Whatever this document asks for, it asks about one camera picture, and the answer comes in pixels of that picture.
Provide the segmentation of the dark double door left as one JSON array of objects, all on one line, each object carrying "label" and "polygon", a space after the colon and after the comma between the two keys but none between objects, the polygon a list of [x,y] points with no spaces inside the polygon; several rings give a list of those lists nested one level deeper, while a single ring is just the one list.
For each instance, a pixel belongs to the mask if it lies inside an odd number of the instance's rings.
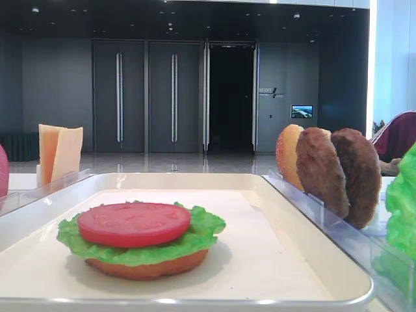
[{"label": "dark double door left", "polygon": [[144,152],[144,44],[94,42],[95,148]]}]

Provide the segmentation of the open glass door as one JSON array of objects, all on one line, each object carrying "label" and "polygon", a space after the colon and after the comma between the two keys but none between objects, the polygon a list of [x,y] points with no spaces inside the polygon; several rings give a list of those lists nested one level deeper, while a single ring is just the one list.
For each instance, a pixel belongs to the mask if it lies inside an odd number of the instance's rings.
[{"label": "open glass door", "polygon": [[210,45],[204,42],[203,47],[203,153],[209,149],[209,96],[210,96]]}]

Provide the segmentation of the bun bottom under lettuce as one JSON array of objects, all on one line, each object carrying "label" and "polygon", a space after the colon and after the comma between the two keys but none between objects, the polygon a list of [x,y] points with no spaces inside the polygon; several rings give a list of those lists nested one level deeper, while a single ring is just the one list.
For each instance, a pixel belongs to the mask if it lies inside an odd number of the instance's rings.
[{"label": "bun bottom under lettuce", "polygon": [[177,259],[163,261],[152,265],[116,265],[104,263],[97,259],[87,259],[85,260],[85,263],[113,277],[146,281],[156,280],[163,276],[174,276],[193,270],[203,263],[207,254],[208,249],[205,249]]}]

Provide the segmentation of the dark double door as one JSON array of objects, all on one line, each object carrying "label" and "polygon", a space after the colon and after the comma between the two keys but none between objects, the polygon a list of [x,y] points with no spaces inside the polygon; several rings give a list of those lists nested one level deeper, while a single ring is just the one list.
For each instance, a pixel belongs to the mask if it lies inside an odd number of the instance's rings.
[{"label": "dark double door", "polygon": [[144,152],[144,44],[94,42],[95,148]]},{"label": "dark double door", "polygon": [[152,153],[199,150],[200,47],[149,44],[149,115]]}]

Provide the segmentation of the red tomato slice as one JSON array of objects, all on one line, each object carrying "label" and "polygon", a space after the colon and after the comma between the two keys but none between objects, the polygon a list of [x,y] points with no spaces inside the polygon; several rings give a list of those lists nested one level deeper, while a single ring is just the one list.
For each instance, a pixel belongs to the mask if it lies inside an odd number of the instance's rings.
[{"label": "red tomato slice", "polygon": [[173,241],[190,227],[191,213],[163,203],[100,205],[77,218],[82,238],[117,248],[142,248]]},{"label": "red tomato slice", "polygon": [[0,197],[8,194],[10,166],[5,150],[0,146]]}]

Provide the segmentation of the brown meat patty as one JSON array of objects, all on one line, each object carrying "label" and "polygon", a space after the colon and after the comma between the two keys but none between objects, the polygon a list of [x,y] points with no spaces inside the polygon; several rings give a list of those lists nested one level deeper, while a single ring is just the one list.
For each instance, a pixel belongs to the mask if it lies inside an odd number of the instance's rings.
[{"label": "brown meat patty", "polygon": [[308,127],[296,145],[296,171],[306,193],[320,199],[325,208],[345,218],[349,212],[346,177],[330,140],[331,133]]},{"label": "brown meat patty", "polygon": [[331,142],[346,177],[350,208],[344,220],[363,229],[373,219],[382,185],[378,154],[373,144],[355,129],[332,133]]}]

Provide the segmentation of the green lettuce leaf on tray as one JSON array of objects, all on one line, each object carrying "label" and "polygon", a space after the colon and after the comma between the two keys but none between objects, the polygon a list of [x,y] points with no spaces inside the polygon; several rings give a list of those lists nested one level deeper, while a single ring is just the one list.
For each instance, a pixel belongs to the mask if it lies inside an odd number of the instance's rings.
[{"label": "green lettuce leaf on tray", "polygon": [[223,218],[200,206],[127,201],[61,221],[57,240],[83,259],[137,267],[208,250],[225,227]]}]

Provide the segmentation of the pale yellow cheese slice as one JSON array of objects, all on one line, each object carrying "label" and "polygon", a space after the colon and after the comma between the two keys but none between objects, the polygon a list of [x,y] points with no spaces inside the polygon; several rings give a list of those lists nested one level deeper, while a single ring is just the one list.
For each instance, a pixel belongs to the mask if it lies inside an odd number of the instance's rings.
[{"label": "pale yellow cheese slice", "polygon": [[57,140],[57,149],[51,182],[62,179],[64,176],[78,172],[83,146],[83,128],[65,128],[60,130]]}]

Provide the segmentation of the brown meat patty outer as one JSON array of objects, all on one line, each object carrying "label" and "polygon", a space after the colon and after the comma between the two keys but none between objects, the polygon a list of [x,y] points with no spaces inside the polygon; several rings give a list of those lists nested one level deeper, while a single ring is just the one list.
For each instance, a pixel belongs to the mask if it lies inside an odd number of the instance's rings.
[{"label": "brown meat patty outer", "polygon": [[344,220],[363,229],[373,219],[382,185],[378,154],[373,144],[355,129],[332,133],[331,142],[346,177],[350,208]]}]

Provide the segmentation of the wall display screen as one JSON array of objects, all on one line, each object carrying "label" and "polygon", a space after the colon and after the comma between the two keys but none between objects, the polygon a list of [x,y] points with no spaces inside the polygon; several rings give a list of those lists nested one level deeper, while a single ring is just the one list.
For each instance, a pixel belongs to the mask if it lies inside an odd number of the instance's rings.
[{"label": "wall display screen", "polygon": [[312,105],[292,105],[291,118],[294,119],[311,119],[313,117]]}]

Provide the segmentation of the dark double door middle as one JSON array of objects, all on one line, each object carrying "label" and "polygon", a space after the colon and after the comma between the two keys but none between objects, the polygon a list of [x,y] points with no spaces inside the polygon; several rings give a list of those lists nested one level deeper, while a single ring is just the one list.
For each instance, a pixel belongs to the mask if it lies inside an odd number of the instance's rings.
[{"label": "dark double door middle", "polygon": [[149,44],[149,115],[152,153],[199,150],[200,47]]}]

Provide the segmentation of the golden bun half inner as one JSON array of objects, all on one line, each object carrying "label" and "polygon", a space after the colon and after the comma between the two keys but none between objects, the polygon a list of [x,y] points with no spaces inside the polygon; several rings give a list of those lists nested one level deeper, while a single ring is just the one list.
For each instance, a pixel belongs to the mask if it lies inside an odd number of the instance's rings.
[{"label": "golden bun half inner", "polygon": [[296,187],[301,192],[304,191],[297,174],[296,167],[296,145],[303,127],[290,124],[283,129],[276,142],[276,160],[278,170],[284,180]]}]

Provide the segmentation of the white rectangular tray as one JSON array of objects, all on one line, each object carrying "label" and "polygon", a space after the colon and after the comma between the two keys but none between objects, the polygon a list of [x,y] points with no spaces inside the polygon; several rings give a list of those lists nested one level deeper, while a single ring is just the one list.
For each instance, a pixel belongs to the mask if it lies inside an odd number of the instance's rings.
[{"label": "white rectangular tray", "polygon": [[[107,276],[57,240],[60,221],[140,200],[204,207],[225,230],[194,270]],[[98,174],[1,218],[2,311],[364,311],[374,281],[265,178]]]}]

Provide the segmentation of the orange cheese slice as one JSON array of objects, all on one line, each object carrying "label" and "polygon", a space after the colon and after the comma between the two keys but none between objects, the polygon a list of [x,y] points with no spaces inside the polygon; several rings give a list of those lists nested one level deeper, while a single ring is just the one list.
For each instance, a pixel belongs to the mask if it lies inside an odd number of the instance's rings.
[{"label": "orange cheese slice", "polygon": [[39,124],[40,185],[51,182],[59,133],[66,127]]}]

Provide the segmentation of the brown meat patty inner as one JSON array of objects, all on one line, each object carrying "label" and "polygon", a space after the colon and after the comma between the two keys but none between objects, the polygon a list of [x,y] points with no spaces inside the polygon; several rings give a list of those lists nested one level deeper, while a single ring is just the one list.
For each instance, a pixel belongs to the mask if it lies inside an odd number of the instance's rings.
[{"label": "brown meat patty inner", "polygon": [[349,212],[346,177],[330,140],[331,133],[308,127],[296,145],[296,171],[306,193],[320,199],[325,208],[345,218]]}]

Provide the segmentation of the person in maroon shirt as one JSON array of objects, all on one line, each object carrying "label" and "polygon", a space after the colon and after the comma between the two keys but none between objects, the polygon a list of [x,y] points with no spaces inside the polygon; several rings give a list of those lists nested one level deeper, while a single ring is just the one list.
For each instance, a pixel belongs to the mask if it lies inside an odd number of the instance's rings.
[{"label": "person in maroon shirt", "polygon": [[415,111],[395,116],[370,141],[378,153],[382,175],[397,176],[399,162],[415,143]]}]

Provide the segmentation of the green lettuce leaf standing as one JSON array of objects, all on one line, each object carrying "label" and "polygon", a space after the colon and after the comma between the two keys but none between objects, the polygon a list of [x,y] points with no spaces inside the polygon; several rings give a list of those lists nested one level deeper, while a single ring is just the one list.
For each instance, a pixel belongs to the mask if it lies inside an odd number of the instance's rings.
[{"label": "green lettuce leaf standing", "polygon": [[410,278],[415,277],[415,146],[399,164],[400,173],[387,186],[386,209],[391,213],[387,222],[388,245],[405,257],[387,251],[374,259],[374,268],[389,278],[406,294],[410,293]]}]

